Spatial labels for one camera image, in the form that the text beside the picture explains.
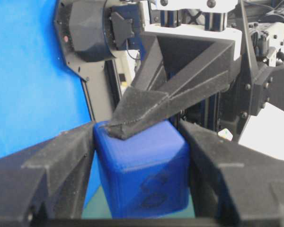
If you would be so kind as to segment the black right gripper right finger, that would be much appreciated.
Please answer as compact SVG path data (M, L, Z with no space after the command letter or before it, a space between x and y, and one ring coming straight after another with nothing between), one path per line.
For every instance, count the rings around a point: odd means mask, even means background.
M191 160L218 198L221 222L284 222L284 161L180 122Z

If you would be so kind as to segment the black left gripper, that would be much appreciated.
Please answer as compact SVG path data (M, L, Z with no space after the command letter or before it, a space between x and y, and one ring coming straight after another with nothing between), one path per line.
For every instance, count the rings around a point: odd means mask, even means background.
M161 24L142 34L146 51L106 124L128 139L165 120L197 124L239 141L250 116L284 111L284 1L248 22L242 0L155 1Z

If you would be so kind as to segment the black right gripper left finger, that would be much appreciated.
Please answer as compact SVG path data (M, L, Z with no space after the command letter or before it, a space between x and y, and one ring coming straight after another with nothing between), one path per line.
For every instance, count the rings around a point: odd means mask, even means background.
M80 218L94 157L93 122L0 158L0 220Z

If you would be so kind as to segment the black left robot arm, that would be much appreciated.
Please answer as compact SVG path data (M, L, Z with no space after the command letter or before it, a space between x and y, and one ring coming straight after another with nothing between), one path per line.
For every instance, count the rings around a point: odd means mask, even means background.
M59 0L54 19L111 136L170 120L237 141L266 103L284 111L284 0Z

